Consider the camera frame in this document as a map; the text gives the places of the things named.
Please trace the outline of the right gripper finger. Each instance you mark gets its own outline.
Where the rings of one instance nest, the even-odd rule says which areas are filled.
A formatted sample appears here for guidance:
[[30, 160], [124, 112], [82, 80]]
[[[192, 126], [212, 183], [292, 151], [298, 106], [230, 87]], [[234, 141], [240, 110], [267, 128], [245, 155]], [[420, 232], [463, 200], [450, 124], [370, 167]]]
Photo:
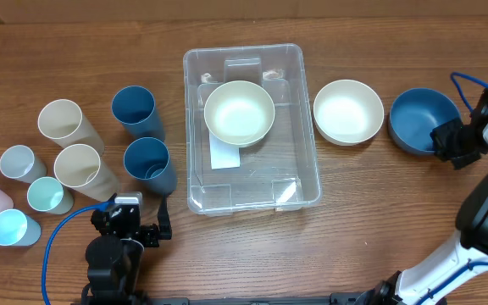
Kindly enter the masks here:
[[465, 153], [463, 155], [452, 157], [451, 162], [454, 169], [459, 170], [462, 169], [478, 160], [481, 159], [481, 154], [479, 151], [472, 151]]
[[462, 128], [462, 120], [455, 118], [435, 127], [430, 132], [434, 154], [438, 159], [449, 161], [463, 156], [463, 147], [459, 141], [459, 133]]

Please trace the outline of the dark blue bowl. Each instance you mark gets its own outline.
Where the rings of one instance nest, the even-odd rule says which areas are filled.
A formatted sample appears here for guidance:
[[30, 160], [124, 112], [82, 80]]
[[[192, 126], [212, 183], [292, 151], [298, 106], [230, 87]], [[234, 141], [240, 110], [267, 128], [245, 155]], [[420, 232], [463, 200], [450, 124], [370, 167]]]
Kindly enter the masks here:
[[430, 88], [412, 88], [391, 105], [388, 130], [392, 140], [406, 153], [433, 155], [432, 130], [460, 118], [455, 103], [443, 93]]

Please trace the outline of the mint green small cup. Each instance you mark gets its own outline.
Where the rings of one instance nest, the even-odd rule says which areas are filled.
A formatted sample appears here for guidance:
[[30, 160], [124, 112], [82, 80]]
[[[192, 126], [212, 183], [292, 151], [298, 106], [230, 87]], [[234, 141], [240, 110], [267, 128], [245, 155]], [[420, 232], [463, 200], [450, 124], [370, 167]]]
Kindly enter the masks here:
[[29, 205], [38, 212], [66, 214], [74, 205], [71, 193], [53, 177], [33, 181], [26, 194]]

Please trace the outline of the cream bowl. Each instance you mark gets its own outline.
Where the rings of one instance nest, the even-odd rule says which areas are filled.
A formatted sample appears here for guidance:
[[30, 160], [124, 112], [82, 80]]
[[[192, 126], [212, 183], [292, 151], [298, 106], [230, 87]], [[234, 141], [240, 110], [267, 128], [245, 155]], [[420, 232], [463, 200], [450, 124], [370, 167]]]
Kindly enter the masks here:
[[319, 134], [339, 146], [354, 146], [373, 138], [383, 125], [385, 110], [379, 95], [357, 80], [325, 85], [313, 102]]
[[262, 141], [275, 122], [273, 98], [260, 85], [233, 80], [207, 98], [203, 117], [208, 130], [222, 142], [250, 147]]

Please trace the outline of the light blue small cup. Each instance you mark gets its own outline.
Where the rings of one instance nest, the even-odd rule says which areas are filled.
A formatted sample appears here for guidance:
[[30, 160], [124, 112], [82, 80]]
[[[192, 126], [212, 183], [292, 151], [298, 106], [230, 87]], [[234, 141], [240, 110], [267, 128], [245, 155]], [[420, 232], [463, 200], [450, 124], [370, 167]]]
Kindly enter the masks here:
[[18, 209], [7, 209], [0, 213], [0, 246], [28, 247], [41, 237], [40, 225]]

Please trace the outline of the grey small cup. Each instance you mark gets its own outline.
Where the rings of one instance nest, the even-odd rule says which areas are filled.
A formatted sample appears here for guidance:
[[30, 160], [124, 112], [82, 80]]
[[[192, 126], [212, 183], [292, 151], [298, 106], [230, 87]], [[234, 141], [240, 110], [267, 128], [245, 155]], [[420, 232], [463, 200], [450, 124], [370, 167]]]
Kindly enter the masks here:
[[29, 147], [15, 145], [0, 157], [0, 172], [9, 179], [31, 184], [47, 174], [47, 167]]

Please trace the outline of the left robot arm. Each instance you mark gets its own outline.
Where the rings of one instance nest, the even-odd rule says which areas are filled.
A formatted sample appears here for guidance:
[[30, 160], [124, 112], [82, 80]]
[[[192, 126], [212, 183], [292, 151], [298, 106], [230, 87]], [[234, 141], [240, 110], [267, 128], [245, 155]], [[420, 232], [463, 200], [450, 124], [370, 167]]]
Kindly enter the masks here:
[[112, 201], [94, 210], [91, 223], [100, 236], [86, 248], [89, 284], [82, 291], [82, 304], [152, 304], [146, 292], [136, 289], [141, 257], [149, 247], [172, 238], [172, 228], [163, 196], [158, 222], [141, 224], [140, 192], [113, 195]]

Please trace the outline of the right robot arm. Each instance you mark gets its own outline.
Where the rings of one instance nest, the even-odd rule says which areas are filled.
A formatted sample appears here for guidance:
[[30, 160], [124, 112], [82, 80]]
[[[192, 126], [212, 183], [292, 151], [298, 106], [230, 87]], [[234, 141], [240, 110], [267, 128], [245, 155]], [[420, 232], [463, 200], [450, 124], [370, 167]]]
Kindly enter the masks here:
[[[469, 124], [451, 119], [434, 128], [434, 153], [455, 169], [488, 153], [488, 84]], [[444, 304], [446, 296], [477, 275], [488, 272], [488, 174], [463, 201], [456, 229], [440, 247], [411, 269], [396, 272], [362, 293], [358, 304]]]

